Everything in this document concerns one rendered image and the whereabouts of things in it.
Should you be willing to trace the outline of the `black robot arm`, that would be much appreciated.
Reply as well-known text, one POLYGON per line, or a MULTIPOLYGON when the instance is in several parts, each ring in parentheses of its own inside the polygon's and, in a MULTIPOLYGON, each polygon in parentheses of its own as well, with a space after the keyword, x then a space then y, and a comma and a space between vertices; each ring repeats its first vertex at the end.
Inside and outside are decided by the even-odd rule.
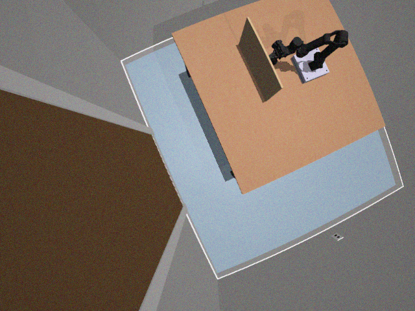
POLYGON ((326 58, 334 52, 337 48, 343 48, 348 44, 348 32, 345 30, 335 30, 332 33, 326 33, 323 36, 304 44, 299 37, 292 39, 289 46, 289 55, 296 52, 296 56, 299 58, 305 57, 310 51, 317 49, 323 45, 328 45, 322 52, 316 52, 314 54, 314 61, 308 63, 311 71, 323 68, 323 63, 326 58), (334 41, 331 41, 331 37, 335 35, 334 41))

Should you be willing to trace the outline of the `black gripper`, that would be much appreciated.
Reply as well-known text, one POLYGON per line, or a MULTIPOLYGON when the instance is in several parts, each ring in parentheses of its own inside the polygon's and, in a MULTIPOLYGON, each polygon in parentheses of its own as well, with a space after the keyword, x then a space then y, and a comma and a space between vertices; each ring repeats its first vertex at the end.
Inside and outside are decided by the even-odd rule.
POLYGON ((273 65, 277 63, 278 58, 279 60, 283 57, 285 58, 290 53, 289 48, 284 46, 282 43, 279 43, 277 47, 279 47, 279 49, 276 50, 276 48, 274 48, 273 52, 268 55, 273 65))

